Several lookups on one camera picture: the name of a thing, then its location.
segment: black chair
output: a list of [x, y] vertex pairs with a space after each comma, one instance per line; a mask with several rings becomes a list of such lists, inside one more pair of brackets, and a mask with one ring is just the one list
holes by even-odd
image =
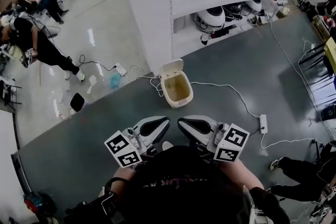
[[0, 99], [4, 101], [5, 106], [9, 105], [14, 111], [15, 108], [11, 106], [11, 104], [22, 104], [17, 102], [17, 95], [12, 91], [12, 88], [22, 89], [21, 87], [7, 85], [3, 80], [0, 81]]

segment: plastic container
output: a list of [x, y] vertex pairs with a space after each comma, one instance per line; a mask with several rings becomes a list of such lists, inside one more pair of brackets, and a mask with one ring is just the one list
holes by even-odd
[[174, 109], [188, 104], [194, 97], [193, 88], [182, 69], [182, 59], [176, 59], [161, 68], [161, 87], [168, 104]]

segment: leg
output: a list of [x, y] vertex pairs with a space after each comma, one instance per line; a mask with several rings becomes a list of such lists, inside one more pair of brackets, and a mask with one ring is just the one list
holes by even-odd
[[59, 12], [63, 13], [63, 10], [61, 10], [58, 6], [57, 0], [50, 0], [48, 2], [47, 11], [56, 22], [61, 21], [61, 18], [59, 17]]
[[264, 186], [260, 180], [245, 167], [241, 160], [237, 160], [234, 163], [224, 163], [218, 162], [218, 165], [222, 172], [237, 185], [245, 185], [248, 190], [251, 190], [255, 187], [264, 189]]
[[289, 178], [299, 183], [309, 183], [315, 181], [317, 169], [315, 165], [309, 162], [297, 161], [284, 157], [280, 160], [279, 168]]
[[271, 188], [271, 193], [281, 197], [297, 200], [297, 201], [316, 201], [319, 200], [322, 189], [314, 186], [314, 184], [297, 186], [280, 186], [276, 185]]
[[58, 49], [47, 39], [45, 35], [38, 36], [39, 43], [37, 44], [37, 59], [50, 66], [58, 65], [65, 71], [70, 71], [73, 74], [77, 74], [79, 67], [76, 67], [67, 57], [63, 56]]

